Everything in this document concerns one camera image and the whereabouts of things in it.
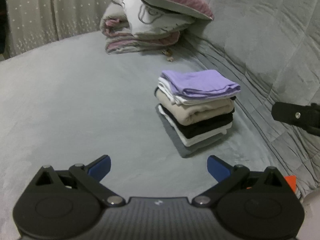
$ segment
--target gray bedsheet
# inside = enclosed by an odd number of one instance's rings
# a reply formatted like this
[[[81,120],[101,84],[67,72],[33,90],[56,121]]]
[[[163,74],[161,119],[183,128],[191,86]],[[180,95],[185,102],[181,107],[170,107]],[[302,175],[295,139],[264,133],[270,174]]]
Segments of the gray bedsheet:
[[[100,32],[45,45],[0,63],[0,239],[18,237],[12,208],[44,164],[67,169],[103,154],[102,183],[129,196],[188,196],[216,184],[206,170],[215,154],[231,165],[286,171],[236,105],[224,139],[183,159],[167,135],[153,95],[164,69],[205,69],[184,48],[170,63],[160,51],[107,55]]]
[[[273,120],[276,101],[320,103],[320,0],[208,0],[215,20],[198,20],[181,44],[238,82],[238,105],[301,197],[319,188],[320,138]]]

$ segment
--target folded white cloth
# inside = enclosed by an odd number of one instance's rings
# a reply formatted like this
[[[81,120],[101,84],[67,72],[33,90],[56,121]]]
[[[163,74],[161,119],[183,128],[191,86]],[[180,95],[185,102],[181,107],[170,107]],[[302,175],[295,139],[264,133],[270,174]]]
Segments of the folded white cloth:
[[[113,1],[123,7],[132,35],[140,39],[153,39],[154,35],[167,37],[168,33],[184,30],[195,21],[188,15],[151,8],[141,0]]]
[[[159,112],[168,120],[168,122],[170,123],[170,125],[176,130],[177,134],[179,135],[182,143],[189,147],[193,144],[196,144],[198,142],[201,142],[203,140],[206,140],[208,138],[210,138],[211,136],[214,136],[214,135],[217,135],[219,133],[222,133],[222,134],[226,134],[227,133],[227,129],[231,128],[232,126],[232,122],[225,125],[225,126],[222,126],[220,128],[217,128],[217,129],[214,129],[212,131],[209,131],[209,132],[206,132],[206,133],[203,133],[203,134],[199,134],[197,136],[194,136],[190,139],[187,139],[182,132],[180,132],[180,130],[178,129],[178,127],[176,126],[176,124],[172,121],[172,119],[163,111],[161,105],[158,106],[158,109],[159,109]]]
[[[224,96],[224,97],[219,97],[219,98],[209,98],[209,99],[190,99],[184,96],[177,96],[172,94],[170,84],[169,82],[162,78],[158,78],[158,88],[166,94],[166,96],[169,98],[171,104],[177,104],[177,105],[186,105],[186,106],[193,106],[197,104],[202,104],[202,103],[208,103],[214,100],[218,99],[226,99],[230,98],[230,96]]]

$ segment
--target metal screw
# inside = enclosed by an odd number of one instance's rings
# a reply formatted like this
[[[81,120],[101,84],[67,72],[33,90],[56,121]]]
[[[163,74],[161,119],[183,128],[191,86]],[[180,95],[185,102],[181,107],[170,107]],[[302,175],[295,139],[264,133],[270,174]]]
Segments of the metal screw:
[[[207,205],[211,201],[211,199],[207,196],[197,196],[194,200],[200,205]]]
[[[107,198],[107,202],[111,205],[118,205],[123,201],[123,198],[120,196],[110,196]]]

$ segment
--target white curtain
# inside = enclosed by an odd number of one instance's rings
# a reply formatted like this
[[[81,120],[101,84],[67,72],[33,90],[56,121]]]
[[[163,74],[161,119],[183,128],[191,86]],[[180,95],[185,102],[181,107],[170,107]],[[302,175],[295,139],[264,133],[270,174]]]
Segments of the white curtain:
[[[59,39],[96,31],[111,0],[53,0]]]
[[[58,39],[52,0],[6,0],[10,32],[9,53],[13,57]]]

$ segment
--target white pillow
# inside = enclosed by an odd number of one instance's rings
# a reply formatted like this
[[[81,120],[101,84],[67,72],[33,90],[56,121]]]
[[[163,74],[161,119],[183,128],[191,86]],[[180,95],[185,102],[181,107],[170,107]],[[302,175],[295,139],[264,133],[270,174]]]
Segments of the white pillow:
[[[140,39],[152,39],[148,35],[170,35],[186,29],[195,19],[171,11],[151,8],[141,0],[113,0],[121,4],[127,16],[132,35]]]

